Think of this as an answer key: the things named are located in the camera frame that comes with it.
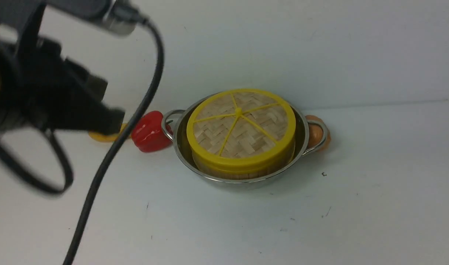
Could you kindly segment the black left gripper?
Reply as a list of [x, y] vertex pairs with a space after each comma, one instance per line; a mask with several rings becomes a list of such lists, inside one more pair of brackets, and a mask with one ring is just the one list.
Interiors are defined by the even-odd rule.
[[124, 110], [102, 102], [108, 82], [61, 50], [46, 38], [24, 47], [0, 41], [0, 131], [120, 131]]

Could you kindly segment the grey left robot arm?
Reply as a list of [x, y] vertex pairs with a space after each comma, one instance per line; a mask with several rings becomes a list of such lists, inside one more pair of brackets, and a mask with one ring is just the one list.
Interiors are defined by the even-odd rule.
[[117, 35], [134, 29], [113, 16], [111, 0], [0, 0], [0, 131], [118, 133], [124, 111], [102, 103], [108, 82], [39, 35], [47, 6]]

